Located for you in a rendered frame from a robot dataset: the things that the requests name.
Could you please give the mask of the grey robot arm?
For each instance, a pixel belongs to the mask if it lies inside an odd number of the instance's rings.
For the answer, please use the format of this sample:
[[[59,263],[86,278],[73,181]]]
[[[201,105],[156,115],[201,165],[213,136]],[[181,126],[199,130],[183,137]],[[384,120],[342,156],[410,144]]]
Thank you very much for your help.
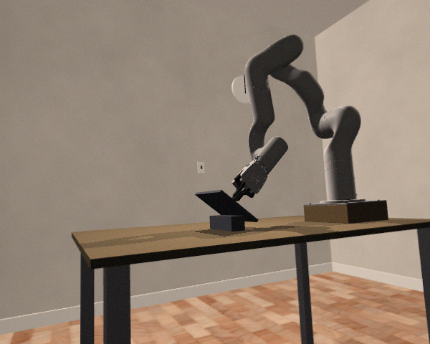
[[[327,194],[331,202],[320,201],[320,204],[366,201],[356,198],[352,157],[353,142],[360,130],[360,113],[350,105],[326,111],[323,89],[314,76],[290,64],[301,55],[303,48],[299,36],[287,35],[246,64],[245,77],[254,118],[248,137],[251,160],[262,164],[268,175],[288,149],[286,141],[277,136],[264,145],[267,129],[274,122],[267,77],[271,75],[288,84],[303,101],[313,133],[319,138],[332,138],[324,151]],[[344,201],[354,199],[357,200]]]

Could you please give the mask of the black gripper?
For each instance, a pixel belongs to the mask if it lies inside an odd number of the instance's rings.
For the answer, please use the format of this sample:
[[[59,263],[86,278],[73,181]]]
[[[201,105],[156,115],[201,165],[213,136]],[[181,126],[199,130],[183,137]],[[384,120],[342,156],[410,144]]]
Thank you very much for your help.
[[[234,178],[237,190],[232,195],[232,198],[235,201],[239,201],[243,195],[253,198],[255,194],[259,193],[268,177],[266,168],[255,161],[249,163],[240,172]],[[242,191],[243,188],[244,190]]]

